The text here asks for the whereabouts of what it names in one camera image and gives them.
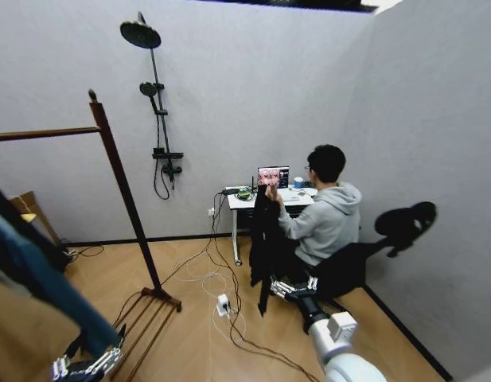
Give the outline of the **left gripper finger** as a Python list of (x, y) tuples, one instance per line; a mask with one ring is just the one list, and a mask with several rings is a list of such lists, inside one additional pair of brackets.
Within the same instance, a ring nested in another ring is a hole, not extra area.
[(81, 337), (77, 337), (70, 343), (61, 357), (58, 357), (51, 365), (52, 378), (68, 378), (68, 366), (72, 363), (72, 358), (81, 349)]
[(119, 331), (118, 344), (87, 368), (88, 376), (106, 376), (120, 362), (123, 356), (122, 347), (126, 331), (127, 325), (123, 324)]

